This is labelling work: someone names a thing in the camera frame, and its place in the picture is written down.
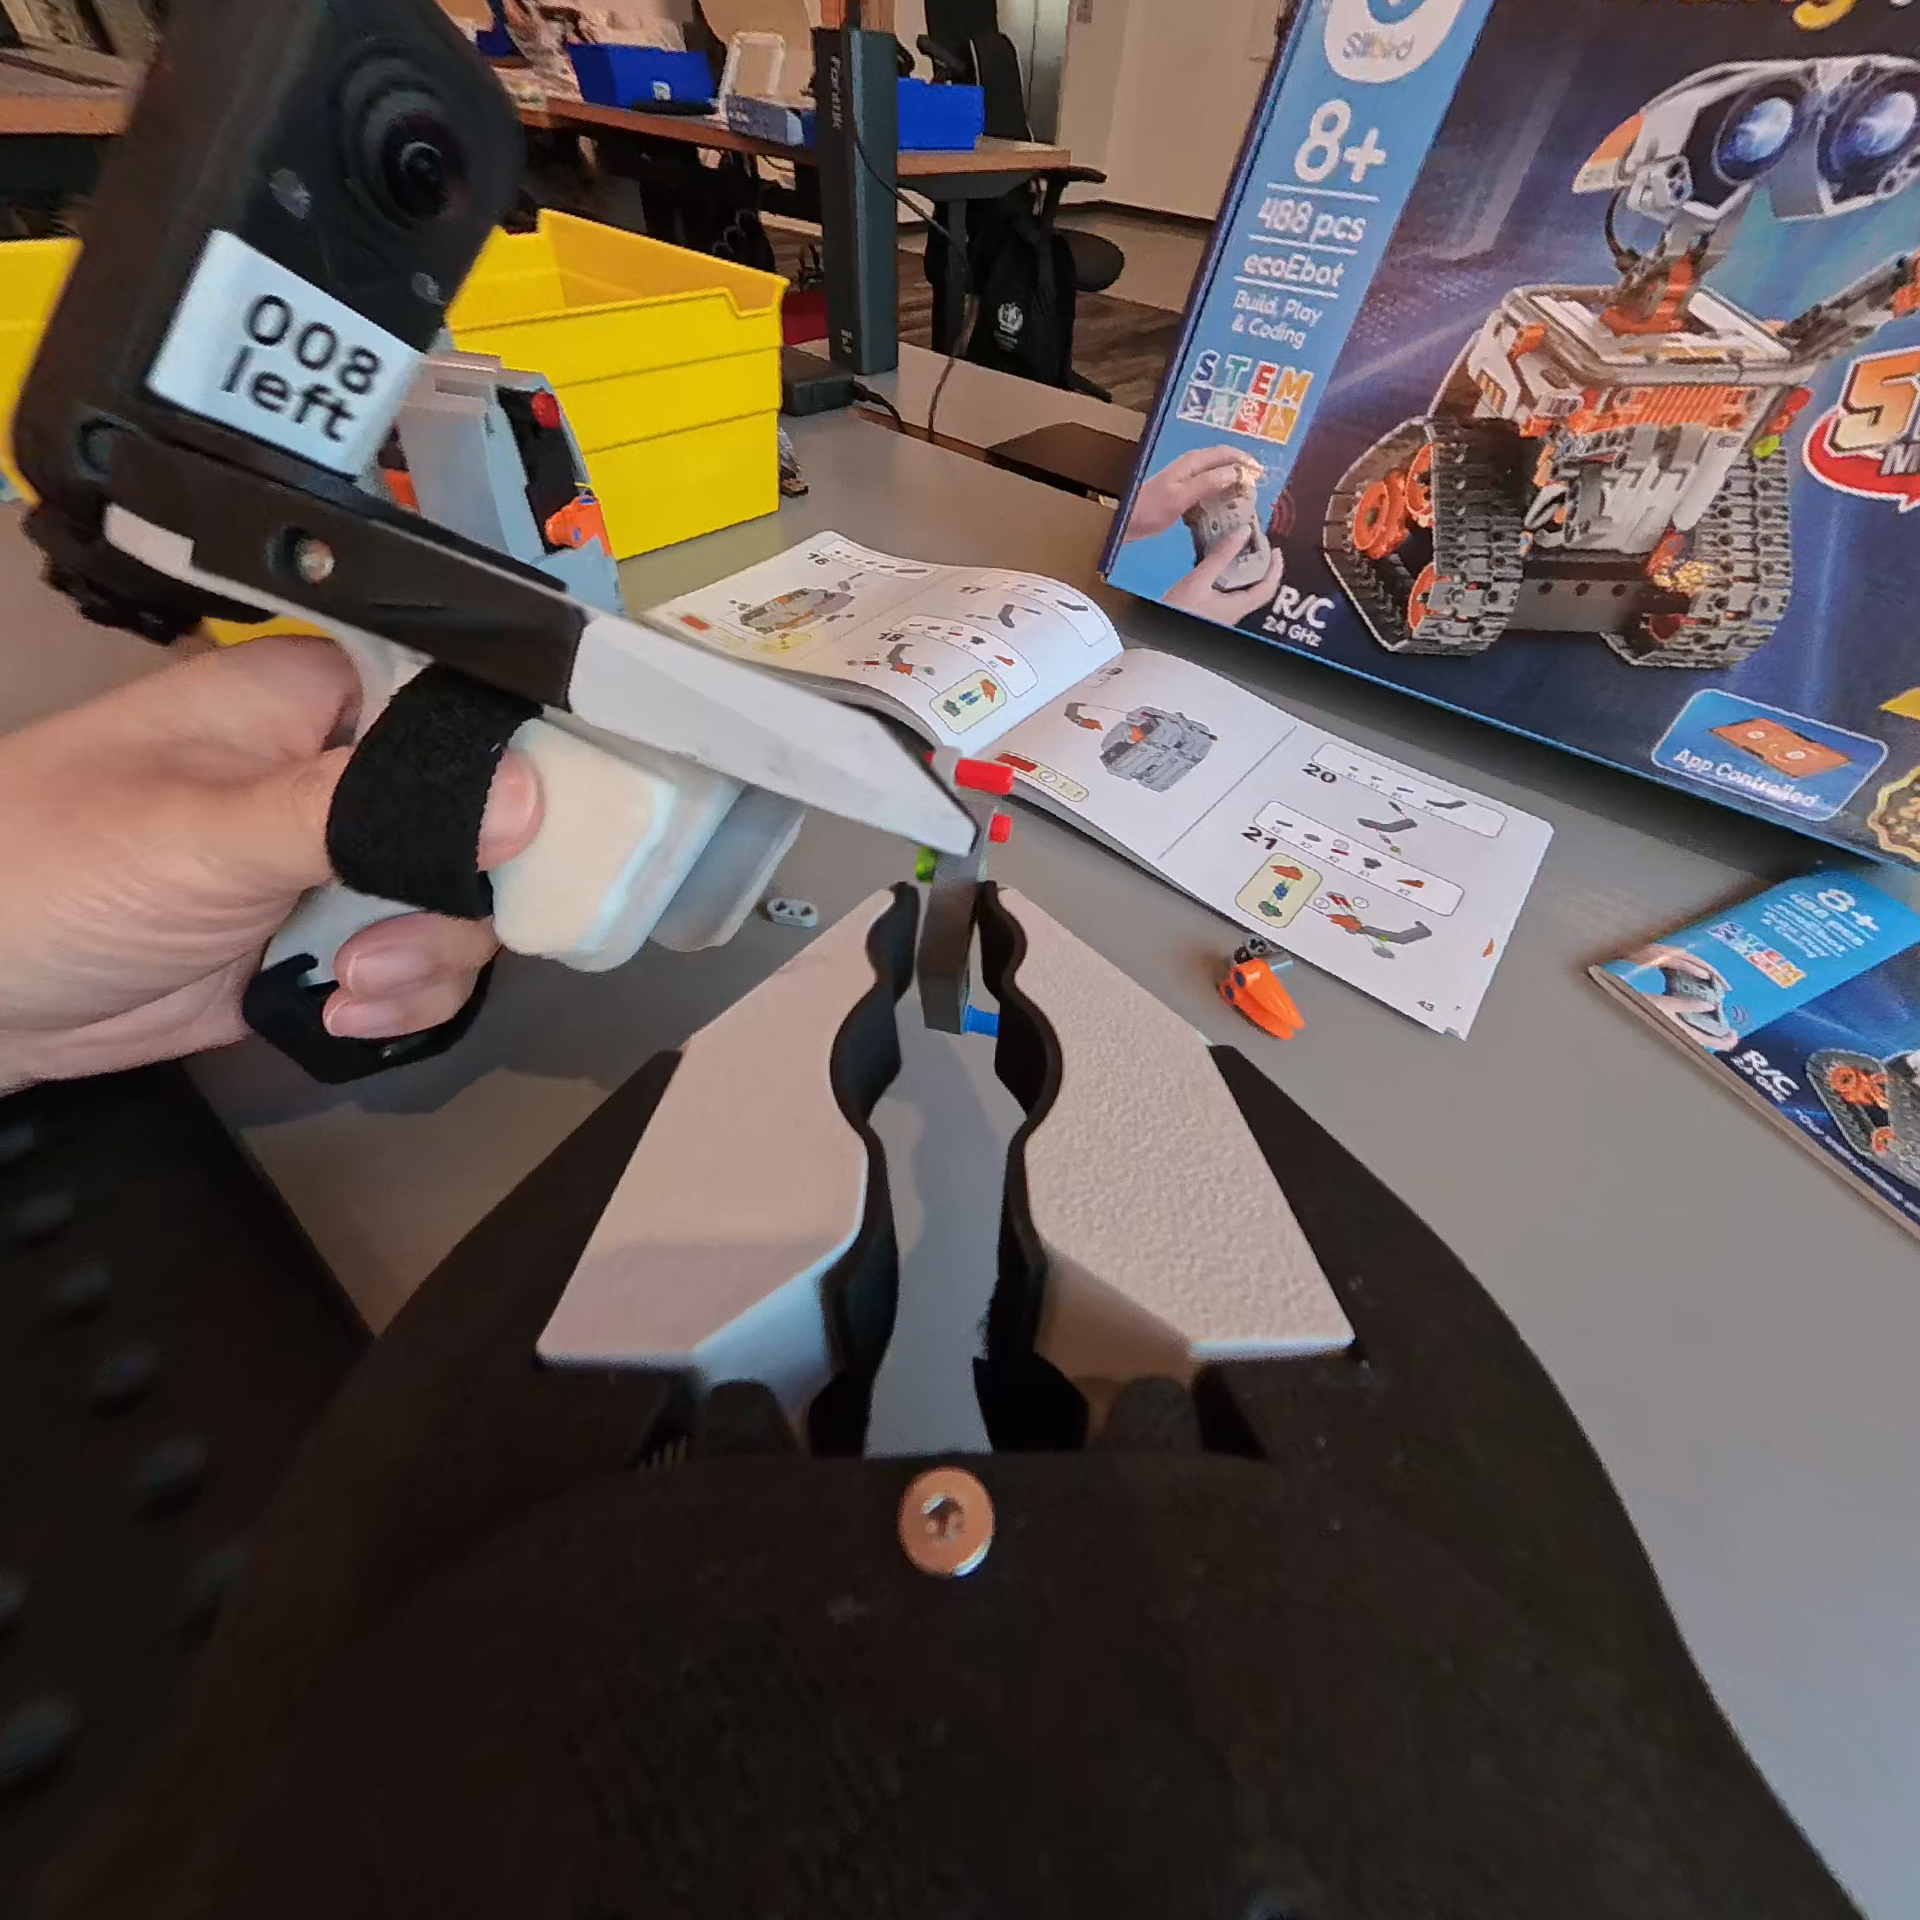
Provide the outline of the grey bent beam with pins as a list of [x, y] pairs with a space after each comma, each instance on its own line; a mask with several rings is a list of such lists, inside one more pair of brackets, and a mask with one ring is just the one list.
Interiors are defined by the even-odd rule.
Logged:
[[927, 884], [919, 925], [919, 1002], [927, 1027], [946, 1036], [970, 1034], [971, 959], [980, 887], [993, 852], [1012, 829], [1008, 808], [1018, 769], [1007, 760], [975, 760], [961, 751], [936, 751], [931, 772], [951, 788], [975, 826], [975, 841], [962, 855], [927, 855]]

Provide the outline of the long wooden table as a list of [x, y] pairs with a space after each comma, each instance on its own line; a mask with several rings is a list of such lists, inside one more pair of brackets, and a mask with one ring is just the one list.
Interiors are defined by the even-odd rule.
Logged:
[[[92, 67], [72, 55], [5, 50], [3, 55], [3, 200], [43, 203], [85, 200], [104, 168], [105, 149], [125, 123], [141, 84], [135, 65], [108, 55]], [[740, 135], [723, 122], [661, 113], [627, 113], [591, 104], [522, 105], [531, 133], [588, 137], [612, 154], [661, 147], [791, 163], [817, 171], [820, 155]], [[980, 137], [967, 151], [908, 151], [896, 179], [931, 202], [988, 200], [1008, 183], [1071, 171], [1067, 149], [1028, 139]]]

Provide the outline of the grey desk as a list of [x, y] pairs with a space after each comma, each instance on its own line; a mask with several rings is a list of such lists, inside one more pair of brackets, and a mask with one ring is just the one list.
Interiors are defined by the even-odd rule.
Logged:
[[[1468, 1041], [1315, 967], [1274, 1042], [1217, 997], [1225, 924], [1023, 805], [1001, 882], [1211, 1041], [1240, 1048], [1407, 1201], [1543, 1360], [1629, 1509], [1698, 1668], [1777, 1794], [1868, 1915], [1915, 1915], [1915, 1236], [1588, 981], [1808, 874], [1762, 823], [1106, 593], [1112, 514], [901, 437], [791, 428], [808, 496], [628, 563], [632, 611], [833, 531], [909, 561], [1095, 593], [1125, 640], [1552, 829]], [[727, 948], [619, 972], [503, 962], [445, 1058], [316, 1088], [255, 1042], [202, 1091], [379, 1330], [452, 1244], [632, 1072], [760, 985], [803, 938], [748, 920]], [[880, 1105], [904, 1322], [880, 1451], [975, 1445], [962, 1333], [988, 1306], [1018, 1108], [985, 1041], [904, 1036]]]

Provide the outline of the blue robot kit box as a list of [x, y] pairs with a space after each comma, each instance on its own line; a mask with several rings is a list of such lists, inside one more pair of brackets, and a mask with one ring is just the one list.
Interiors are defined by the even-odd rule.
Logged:
[[1913, 874], [1915, 180], [1915, 4], [1298, 4], [1101, 573]]

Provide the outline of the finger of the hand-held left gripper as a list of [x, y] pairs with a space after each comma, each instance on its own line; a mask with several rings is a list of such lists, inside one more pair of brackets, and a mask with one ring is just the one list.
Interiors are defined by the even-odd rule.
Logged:
[[873, 713], [621, 615], [586, 623], [568, 713], [596, 733], [948, 858], [976, 843], [975, 816]]

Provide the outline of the black office chair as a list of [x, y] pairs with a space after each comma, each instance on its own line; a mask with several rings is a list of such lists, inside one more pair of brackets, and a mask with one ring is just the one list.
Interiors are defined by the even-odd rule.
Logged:
[[[929, 31], [919, 50], [931, 59], [932, 79], [943, 83], [980, 84], [988, 95], [988, 137], [1033, 139], [1025, 108], [1025, 75], [1016, 44], [999, 25], [994, 2], [927, 2]], [[1023, 179], [994, 200], [936, 203], [923, 247], [923, 280], [931, 288], [932, 346], [948, 356], [962, 356], [975, 305], [970, 288], [970, 215], [979, 203], [999, 202], [1026, 185], [1045, 207], [1043, 218], [1058, 227], [1067, 185], [1101, 185], [1106, 176], [1085, 164], [1071, 171]], [[1106, 292], [1120, 269], [1123, 251], [1101, 235], [1058, 227], [1072, 247], [1079, 296]], [[1112, 393], [1072, 368], [1066, 393], [1112, 400]]]

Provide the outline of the open instruction booklet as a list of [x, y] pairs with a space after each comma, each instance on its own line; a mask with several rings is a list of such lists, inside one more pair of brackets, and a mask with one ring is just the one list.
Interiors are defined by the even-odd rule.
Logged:
[[1545, 820], [1128, 648], [1092, 594], [817, 535], [642, 623], [818, 684], [1243, 933], [1466, 1041], [1545, 859]]

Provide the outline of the blue closed manual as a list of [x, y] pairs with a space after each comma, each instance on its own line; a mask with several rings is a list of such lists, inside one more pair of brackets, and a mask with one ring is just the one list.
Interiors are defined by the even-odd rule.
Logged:
[[1591, 981], [1919, 1235], [1919, 912], [1869, 877], [1781, 881]]

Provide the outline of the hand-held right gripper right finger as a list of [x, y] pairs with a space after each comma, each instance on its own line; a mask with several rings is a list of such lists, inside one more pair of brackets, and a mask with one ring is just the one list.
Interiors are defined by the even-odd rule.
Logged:
[[979, 893], [1019, 1107], [975, 1363], [994, 1451], [1085, 1445], [1139, 1380], [1320, 1360], [1354, 1324], [1210, 1041], [1019, 892]]

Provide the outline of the dark teal desk leg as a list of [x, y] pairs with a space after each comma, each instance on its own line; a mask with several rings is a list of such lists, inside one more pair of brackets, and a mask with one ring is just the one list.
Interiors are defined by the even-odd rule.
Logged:
[[828, 346], [867, 379], [898, 368], [896, 40], [863, 4], [824, 4], [811, 49]]

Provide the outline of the yellow storage bin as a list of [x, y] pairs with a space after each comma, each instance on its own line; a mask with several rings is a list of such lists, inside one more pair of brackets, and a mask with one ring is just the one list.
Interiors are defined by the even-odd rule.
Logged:
[[[776, 274], [546, 210], [527, 233], [492, 233], [450, 303], [449, 346], [408, 351], [352, 317], [346, 296], [316, 292], [228, 242], [173, 323], [185, 276], [164, 268], [145, 235], [5, 245], [5, 465], [29, 496], [50, 482], [27, 469], [26, 392], [55, 371], [49, 351], [82, 346], [87, 323], [101, 343], [81, 351], [82, 372], [105, 376], [111, 348], [147, 340], [133, 368], [137, 400], [149, 361], [164, 359], [180, 376], [176, 400], [212, 405], [216, 426], [268, 426], [260, 453], [290, 487], [346, 503], [355, 482], [360, 513], [433, 523], [373, 491], [369, 471], [437, 353], [492, 354], [546, 377], [617, 563], [777, 507]], [[133, 296], [160, 300], [145, 333], [133, 330]]]

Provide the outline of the person's left hand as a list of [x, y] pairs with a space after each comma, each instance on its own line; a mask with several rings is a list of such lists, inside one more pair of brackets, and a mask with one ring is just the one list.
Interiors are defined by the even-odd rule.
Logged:
[[5, 737], [5, 1095], [250, 1034], [260, 954], [333, 882], [360, 692], [331, 640], [268, 639]]

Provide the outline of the orange claw piece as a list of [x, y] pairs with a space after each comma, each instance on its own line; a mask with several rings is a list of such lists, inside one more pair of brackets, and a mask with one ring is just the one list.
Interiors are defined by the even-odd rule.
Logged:
[[1291, 956], [1261, 938], [1250, 938], [1232, 951], [1227, 972], [1219, 981], [1219, 997], [1248, 1025], [1275, 1041], [1293, 1041], [1305, 1032], [1305, 1015], [1289, 992]]

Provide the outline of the grey toy robot body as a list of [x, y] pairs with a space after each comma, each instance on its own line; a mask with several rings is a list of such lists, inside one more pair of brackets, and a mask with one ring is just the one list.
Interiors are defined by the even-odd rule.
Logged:
[[544, 376], [492, 354], [420, 364], [369, 484], [408, 513], [625, 612], [617, 557], [586, 458]]

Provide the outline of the black backpack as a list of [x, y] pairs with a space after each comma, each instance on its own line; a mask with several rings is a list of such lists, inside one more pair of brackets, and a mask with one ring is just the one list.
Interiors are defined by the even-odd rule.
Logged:
[[1067, 235], [1043, 213], [1023, 185], [967, 218], [975, 317], [962, 356], [1067, 389], [1079, 280]]

